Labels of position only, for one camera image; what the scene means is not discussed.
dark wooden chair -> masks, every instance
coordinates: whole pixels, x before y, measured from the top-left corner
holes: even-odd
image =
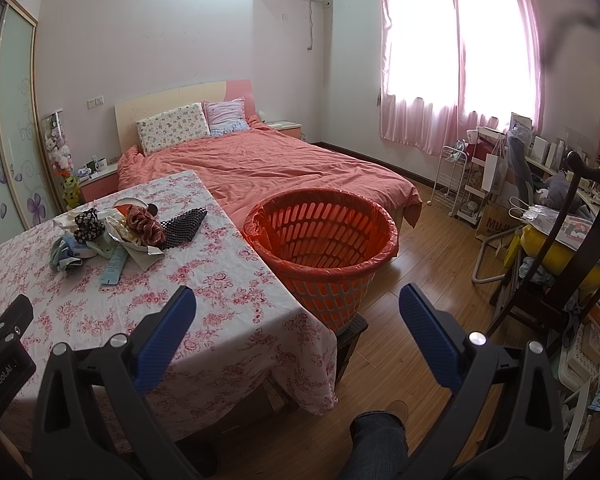
[[[573,258],[571,258],[560,276],[556,277],[555,285],[547,293],[544,293],[541,287],[531,282],[532,276],[535,275],[536,270],[538,270],[544,256],[560,231],[560,227],[568,214],[571,202],[578,190],[580,179],[588,178],[600,184],[600,170],[593,170],[585,166],[577,153],[571,152],[567,157],[567,161],[574,176],[554,227],[551,229],[524,279],[520,279],[518,269],[526,254],[524,254],[522,248],[518,250],[515,263],[507,271],[504,279],[500,282],[491,297],[491,304],[496,306],[496,313],[491,325],[487,329],[487,336],[491,336],[497,330],[505,317],[511,316],[537,333],[549,334],[551,331],[555,332],[556,334],[552,334],[549,337],[548,350],[557,350],[560,346],[560,336],[567,329],[569,323],[569,315],[563,311],[563,307],[600,259],[599,211],[580,249],[573,255]],[[578,316],[580,321],[587,317],[587,314],[599,299],[600,288],[587,300]],[[527,316],[512,312],[514,307],[527,314]]]

wardrobe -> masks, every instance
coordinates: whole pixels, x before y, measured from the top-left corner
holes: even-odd
[[[36,20],[0,7],[0,244],[62,210],[41,152],[34,94]]]

blue pillow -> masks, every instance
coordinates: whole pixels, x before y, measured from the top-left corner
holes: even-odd
[[[227,121],[225,123],[214,124],[209,127],[209,132],[212,137],[222,137],[226,134],[232,134],[235,132],[243,132],[248,130],[249,125],[244,119],[235,119],[233,121]]]

person's leg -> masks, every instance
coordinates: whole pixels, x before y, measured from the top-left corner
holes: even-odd
[[[408,447],[398,415],[362,413],[353,420],[349,431],[353,450],[337,480],[394,480],[405,469]]]

tablecloth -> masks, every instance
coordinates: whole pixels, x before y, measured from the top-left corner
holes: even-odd
[[[35,401],[56,343],[94,348],[116,333],[131,332],[180,285],[196,295],[196,318],[160,387],[146,396],[171,438],[215,423],[270,372],[304,409],[330,410],[337,402],[333,332],[270,272],[196,174],[160,178],[83,209],[94,205],[103,210],[124,197],[155,203],[160,221],[200,206],[208,215],[192,242],[165,251],[166,257],[147,272],[129,258],[116,286],[100,286],[107,263],[100,256],[70,272],[50,269],[49,251],[62,233],[52,221],[0,245],[0,314],[18,294],[25,294],[34,308],[22,343],[37,370],[0,420],[14,444],[30,448]],[[125,449],[110,406],[104,400],[101,406],[116,445]]]

